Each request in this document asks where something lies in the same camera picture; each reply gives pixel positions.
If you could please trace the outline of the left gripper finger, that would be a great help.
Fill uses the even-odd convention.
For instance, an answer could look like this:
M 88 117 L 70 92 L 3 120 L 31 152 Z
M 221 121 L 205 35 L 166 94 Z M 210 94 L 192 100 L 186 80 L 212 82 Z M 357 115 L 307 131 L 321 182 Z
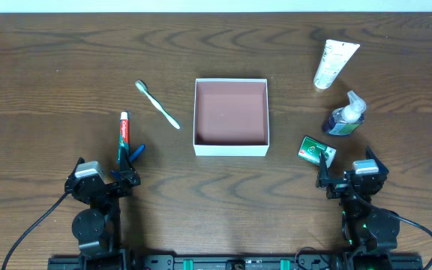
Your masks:
M 125 148 L 119 149 L 119 174 L 122 180 L 136 180 L 137 172 L 133 168 Z
M 75 173 L 75 172 L 77 171 L 77 167 L 78 167 L 80 164 L 84 164 L 84 163 L 85 163 L 84 158 L 83 158 L 83 157 L 79 157 L 79 158 L 78 158 L 78 161 L 76 162 L 76 166 L 75 166 L 74 169 L 73 169 L 73 172 Z

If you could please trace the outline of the clear blue soap pump bottle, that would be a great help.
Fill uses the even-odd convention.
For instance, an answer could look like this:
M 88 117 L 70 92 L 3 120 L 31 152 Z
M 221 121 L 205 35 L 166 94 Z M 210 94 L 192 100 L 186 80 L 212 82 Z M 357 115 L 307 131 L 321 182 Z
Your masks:
M 347 93 L 349 104 L 335 109 L 322 125 L 326 134 L 345 137 L 349 136 L 365 121 L 366 103 L 354 91 Z

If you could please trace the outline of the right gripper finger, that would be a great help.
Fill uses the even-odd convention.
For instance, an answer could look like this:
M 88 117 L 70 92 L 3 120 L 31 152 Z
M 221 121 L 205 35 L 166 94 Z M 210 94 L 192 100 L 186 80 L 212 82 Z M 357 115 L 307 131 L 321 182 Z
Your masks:
M 324 153 L 321 151 L 319 153 L 319 170 L 318 170 L 315 186 L 317 188 L 324 188 L 329 184 L 330 180 L 331 178 L 329 176 L 329 170 L 326 164 L 326 158 Z
M 389 173 L 388 168 L 377 158 L 369 145 L 365 149 L 365 157 L 368 160 L 374 160 L 379 170 L 378 173 Z

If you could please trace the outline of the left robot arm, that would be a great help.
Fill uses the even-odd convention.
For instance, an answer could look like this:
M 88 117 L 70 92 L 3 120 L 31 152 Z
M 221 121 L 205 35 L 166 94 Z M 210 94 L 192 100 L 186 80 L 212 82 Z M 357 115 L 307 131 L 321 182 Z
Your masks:
M 131 252 L 121 243 L 121 209 L 119 200 L 129 197 L 132 188 L 140 184 L 128 153 L 119 153 L 118 177 L 112 183 L 104 182 L 104 174 L 97 161 L 80 158 L 67 177 L 64 191 L 75 200 L 89 206 L 81 211 L 71 226 L 78 240 L 79 269 L 131 269 Z

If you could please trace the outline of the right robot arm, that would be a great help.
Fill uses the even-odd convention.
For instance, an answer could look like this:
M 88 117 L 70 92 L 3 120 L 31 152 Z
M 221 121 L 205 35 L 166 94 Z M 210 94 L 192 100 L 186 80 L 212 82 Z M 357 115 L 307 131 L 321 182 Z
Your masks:
M 400 221 L 393 211 L 378 208 L 371 197 L 383 187 L 389 170 L 367 147 L 365 159 L 352 163 L 340 178 L 329 174 L 326 159 L 319 156 L 318 188 L 326 197 L 339 199 L 343 207 L 342 234 L 349 248 L 330 257 L 330 269 L 393 269 L 391 251 L 397 246 Z

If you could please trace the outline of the white cardboard box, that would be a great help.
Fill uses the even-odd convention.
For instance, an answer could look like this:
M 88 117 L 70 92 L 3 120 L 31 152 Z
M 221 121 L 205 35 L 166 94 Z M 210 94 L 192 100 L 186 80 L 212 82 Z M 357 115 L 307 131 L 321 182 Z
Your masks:
M 269 146 L 267 79 L 195 80 L 195 155 L 260 157 Z

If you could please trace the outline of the white lotion tube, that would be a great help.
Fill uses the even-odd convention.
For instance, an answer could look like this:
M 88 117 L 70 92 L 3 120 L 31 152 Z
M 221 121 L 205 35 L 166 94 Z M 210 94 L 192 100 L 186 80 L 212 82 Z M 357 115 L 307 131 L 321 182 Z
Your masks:
M 318 89 L 328 89 L 359 47 L 358 43 L 327 40 L 313 84 Z

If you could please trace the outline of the red green toothpaste tube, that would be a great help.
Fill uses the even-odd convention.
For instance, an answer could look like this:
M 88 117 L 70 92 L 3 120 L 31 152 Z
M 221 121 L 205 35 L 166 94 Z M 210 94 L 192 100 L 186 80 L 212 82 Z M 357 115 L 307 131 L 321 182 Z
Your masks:
M 130 143 L 129 143 L 129 115 L 127 111 L 121 112 L 120 125 L 119 125 L 119 139 L 118 139 L 118 157 L 117 163 L 119 164 L 122 159 L 122 149 L 124 153 L 129 155 Z

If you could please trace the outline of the green soap bar box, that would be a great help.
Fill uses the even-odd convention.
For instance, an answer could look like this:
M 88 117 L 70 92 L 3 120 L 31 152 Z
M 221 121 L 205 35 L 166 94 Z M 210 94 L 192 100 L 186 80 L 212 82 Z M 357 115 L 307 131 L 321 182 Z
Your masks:
M 329 145 L 317 141 L 309 136 L 305 136 L 301 142 L 298 156 L 313 164 L 320 165 L 320 155 L 325 158 L 327 167 L 332 165 L 337 150 Z

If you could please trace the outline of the green white toothbrush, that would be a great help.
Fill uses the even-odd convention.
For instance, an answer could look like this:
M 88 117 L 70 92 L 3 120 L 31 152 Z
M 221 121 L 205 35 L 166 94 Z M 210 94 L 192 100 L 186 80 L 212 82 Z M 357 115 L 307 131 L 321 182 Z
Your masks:
M 164 109 L 164 107 L 161 105 L 161 103 L 155 99 L 150 93 L 146 86 L 146 84 L 142 80 L 137 80 L 135 82 L 136 88 L 142 92 L 152 103 L 152 105 L 160 111 L 163 116 L 166 118 L 166 120 L 177 130 L 181 128 L 180 124 Z

